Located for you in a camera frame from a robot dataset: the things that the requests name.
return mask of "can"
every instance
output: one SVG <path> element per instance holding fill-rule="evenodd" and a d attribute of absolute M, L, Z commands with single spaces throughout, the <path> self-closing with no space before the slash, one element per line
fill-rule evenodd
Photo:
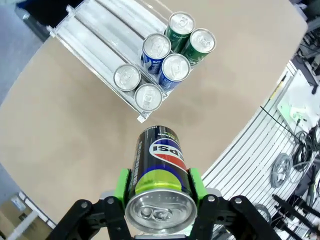
<path fill-rule="evenodd" d="M 174 53 L 181 52 L 195 26 L 194 18 L 186 12 L 178 11 L 170 16 L 165 35 L 169 38 Z"/>
<path fill-rule="evenodd" d="M 160 33 L 149 35 L 142 44 L 143 66 L 148 73 L 157 75 L 162 62 L 169 55 L 171 43 L 169 38 Z"/>
<path fill-rule="evenodd" d="M 179 53 L 167 56 L 161 67 L 160 86 L 166 91 L 172 90 L 188 77 L 190 68 L 190 63 L 185 56 Z"/>
<path fill-rule="evenodd" d="M 139 85 L 141 81 L 140 71 L 132 64 L 119 66 L 113 74 L 113 82 L 118 89 L 129 92 Z"/>
<path fill-rule="evenodd" d="M 211 53 L 215 47 L 215 36 L 207 29 L 198 28 L 191 33 L 181 54 L 188 59 L 191 66 L 194 66 Z"/>
<path fill-rule="evenodd" d="M 128 186 L 126 219 L 149 234 L 173 234 L 196 218 L 188 171 L 174 131 L 152 126 L 142 132 Z"/>
<path fill-rule="evenodd" d="M 145 112 L 152 112 L 158 109 L 162 99 L 161 90 L 151 83 L 141 85 L 134 94 L 135 103 Z"/>

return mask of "brown table surface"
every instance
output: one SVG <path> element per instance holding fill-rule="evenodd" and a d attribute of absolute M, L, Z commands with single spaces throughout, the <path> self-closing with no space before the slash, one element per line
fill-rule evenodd
<path fill-rule="evenodd" d="M 115 187 L 149 126 L 172 128 L 187 166 L 204 173 L 274 90 L 307 29 L 287 0 L 163 3 L 192 14 L 217 47 L 146 122 L 55 39 L 1 106 L 0 162 L 56 222 L 76 200 Z"/>

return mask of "silver can lid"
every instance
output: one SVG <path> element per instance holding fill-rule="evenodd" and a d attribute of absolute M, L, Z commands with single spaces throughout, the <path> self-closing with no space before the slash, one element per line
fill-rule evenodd
<path fill-rule="evenodd" d="M 148 234 L 173 234 L 189 226 L 197 216 L 197 206 L 187 194 L 154 189 L 134 196 L 125 208 L 127 220 Z"/>
<path fill-rule="evenodd" d="M 171 50 L 169 38 L 160 33 L 149 35 L 142 44 L 143 51 L 152 59 L 163 59 Z"/>
<path fill-rule="evenodd" d="M 200 53 L 210 53 L 216 47 L 215 36 L 207 29 L 198 28 L 191 33 L 190 43 Z"/>
<path fill-rule="evenodd" d="M 138 107 L 143 111 L 152 112 L 160 107 L 162 103 L 162 93 L 157 86 L 147 83 L 141 85 L 135 91 L 134 99 Z"/>
<path fill-rule="evenodd" d="M 189 34 L 195 29 L 193 17 L 183 11 L 175 12 L 169 19 L 170 28 L 177 34 Z"/>
<path fill-rule="evenodd" d="M 134 90 L 140 83 L 140 80 L 141 74 L 139 70 L 131 64 L 119 66 L 113 74 L 114 84 L 124 92 Z"/>
<path fill-rule="evenodd" d="M 180 82 L 189 75 L 190 63 L 185 56 L 174 53 L 164 59 L 162 72 L 171 81 Z"/>

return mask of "gray floor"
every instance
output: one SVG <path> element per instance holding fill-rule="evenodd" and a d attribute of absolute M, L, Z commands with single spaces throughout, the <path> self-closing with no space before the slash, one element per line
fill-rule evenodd
<path fill-rule="evenodd" d="M 42 42 L 16 15 L 15 6 L 0 6 L 0 105 Z M 19 187 L 0 164 L 0 205 Z"/>

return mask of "screw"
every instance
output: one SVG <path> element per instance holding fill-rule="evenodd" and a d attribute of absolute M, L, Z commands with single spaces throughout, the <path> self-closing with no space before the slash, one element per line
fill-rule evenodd
<path fill-rule="evenodd" d="M 84 201 L 83 203 L 81 203 L 81 207 L 85 209 L 86 207 L 88 207 L 88 203 Z"/>
<path fill-rule="evenodd" d="M 215 197 L 214 196 L 208 196 L 208 201 L 209 202 L 214 202 L 215 201 Z"/>
<path fill-rule="evenodd" d="M 113 198 L 109 198 L 107 202 L 108 202 L 108 204 L 113 204 L 115 202 L 115 200 Z"/>
<path fill-rule="evenodd" d="M 242 203 L 242 200 L 237 197 L 237 198 L 234 200 L 234 202 L 235 202 L 236 204 L 240 204 L 240 203 Z"/>

